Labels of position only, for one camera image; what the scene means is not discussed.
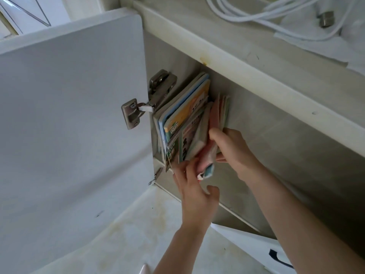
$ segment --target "pink book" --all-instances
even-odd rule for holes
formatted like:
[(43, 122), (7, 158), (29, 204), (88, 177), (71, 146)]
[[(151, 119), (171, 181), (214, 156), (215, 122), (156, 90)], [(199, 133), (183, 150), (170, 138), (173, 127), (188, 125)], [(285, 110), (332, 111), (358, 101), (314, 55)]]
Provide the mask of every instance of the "pink book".
[[(219, 99), (220, 96), (218, 95), (212, 106), (212, 109), (210, 110), (208, 131), (212, 128), (219, 129)], [(196, 168), (197, 175), (203, 173), (208, 166), (214, 163), (217, 156), (217, 148), (218, 146), (215, 141), (209, 138), (207, 145), (197, 155), (197, 157), (199, 158), (198, 166)]]

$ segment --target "black handle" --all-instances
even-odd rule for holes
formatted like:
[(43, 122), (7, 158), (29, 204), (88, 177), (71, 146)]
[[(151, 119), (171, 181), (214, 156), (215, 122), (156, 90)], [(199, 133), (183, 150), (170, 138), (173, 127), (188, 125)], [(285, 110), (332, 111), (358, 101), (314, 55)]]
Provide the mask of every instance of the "black handle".
[(274, 260), (276, 260), (277, 262), (280, 262), (281, 264), (283, 264), (283, 265), (285, 265), (285, 266), (287, 266), (287, 267), (290, 267), (290, 268), (293, 268), (293, 269), (294, 269), (294, 267), (293, 267), (292, 265), (290, 265), (290, 264), (288, 264), (288, 263), (285, 263), (285, 262), (282, 262), (280, 259), (278, 259), (278, 258), (277, 258), (277, 252), (276, 252), (276, 251), (274, 251), (274, 250), (270, 249), (269, 255), (270, 255), (270, 257), (272, 257), (272, 258), (273, 258)]

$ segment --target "person's left hand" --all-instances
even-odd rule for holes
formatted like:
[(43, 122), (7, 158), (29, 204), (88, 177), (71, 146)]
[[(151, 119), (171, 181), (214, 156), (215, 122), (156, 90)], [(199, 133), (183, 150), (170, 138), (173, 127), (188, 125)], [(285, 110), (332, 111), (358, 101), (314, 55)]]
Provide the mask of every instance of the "person's left hand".
[(181, 194), (182, 226), (206, 233), (219, 205), (219, 188), (207, 186), (210, 194), (202, 189), (196, 178), (198, 159), (173, 164), (174, 181)]

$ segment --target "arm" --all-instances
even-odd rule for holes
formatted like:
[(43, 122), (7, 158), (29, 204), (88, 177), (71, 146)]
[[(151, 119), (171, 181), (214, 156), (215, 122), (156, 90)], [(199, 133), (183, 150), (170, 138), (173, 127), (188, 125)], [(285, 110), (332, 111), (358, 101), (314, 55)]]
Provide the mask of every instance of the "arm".
[(365, 273), (365, 262), (319, 221), (252, 154), (236, 130), (209, 131), (228, 162), (252, 190), (297, 273)]
[(219, 204), (219, 189), (208, 186), (203, 191), (196, 175), (196, 163), (184, 161), (173, 165), (174, 181), (181, 194), (182, 224), (175, 233), (154, 274), (190, 274), (204, 235)]

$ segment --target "white cabinet door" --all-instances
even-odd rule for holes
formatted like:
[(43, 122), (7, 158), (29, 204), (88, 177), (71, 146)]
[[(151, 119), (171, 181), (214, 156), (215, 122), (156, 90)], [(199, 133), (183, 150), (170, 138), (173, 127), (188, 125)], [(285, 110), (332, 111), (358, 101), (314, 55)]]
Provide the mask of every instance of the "white cabinet door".
[(0, 265), (89, 243), (154, 178), (142, 22), (119, 9), (0, 42)]

